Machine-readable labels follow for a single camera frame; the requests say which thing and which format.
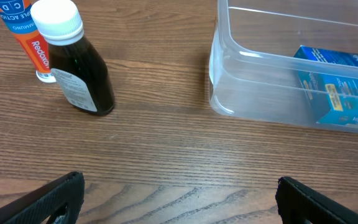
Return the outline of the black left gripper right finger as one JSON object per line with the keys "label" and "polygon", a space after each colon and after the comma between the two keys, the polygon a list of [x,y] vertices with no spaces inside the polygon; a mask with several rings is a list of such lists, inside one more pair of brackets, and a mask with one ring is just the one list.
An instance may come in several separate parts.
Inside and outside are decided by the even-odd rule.
{"label": "black left gripper right finger", "polygon": [[291,177],[278,180],[275,199],[283,224],[358,224],[358,213]]}

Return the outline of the clear plastic container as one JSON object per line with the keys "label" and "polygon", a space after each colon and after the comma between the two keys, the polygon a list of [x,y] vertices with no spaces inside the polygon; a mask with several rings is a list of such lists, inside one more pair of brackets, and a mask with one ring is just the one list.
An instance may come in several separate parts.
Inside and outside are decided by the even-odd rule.
{"label": "clear plastic container", "polygon": [[209,103],[238,118],[315,124],[298,72],[358,78],[358,1],[220,0],[209,58]]}

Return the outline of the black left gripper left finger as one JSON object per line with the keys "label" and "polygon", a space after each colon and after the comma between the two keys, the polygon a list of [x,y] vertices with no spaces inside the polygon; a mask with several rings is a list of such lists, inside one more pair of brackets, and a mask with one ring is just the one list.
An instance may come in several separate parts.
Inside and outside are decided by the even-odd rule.
{"label": "black left gripper left finger", "polygon": [[75,224],[84,202],[85,179],[70,172],[0,208],[0,224]]}

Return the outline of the orange vitamin tube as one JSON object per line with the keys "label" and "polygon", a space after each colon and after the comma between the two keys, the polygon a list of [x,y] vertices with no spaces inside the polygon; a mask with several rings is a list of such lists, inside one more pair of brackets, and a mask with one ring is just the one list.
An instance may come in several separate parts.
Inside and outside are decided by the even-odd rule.
{"label": "orange vitamin tube", "polygon": [[44,83],[55,83],[49,67],[48,43],[30,15],[31,7],[30,0],[0,0],[0,18],[34,65],[37,78]]}

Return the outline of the blue medicine box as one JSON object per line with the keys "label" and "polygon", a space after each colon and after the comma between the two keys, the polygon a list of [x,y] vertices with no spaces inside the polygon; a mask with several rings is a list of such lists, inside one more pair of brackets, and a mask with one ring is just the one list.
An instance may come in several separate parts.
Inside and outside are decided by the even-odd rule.
{"label": "blue medicine box", "polygon": [[303,71],[298,78],[315,124],[358,129],[358,78]]}

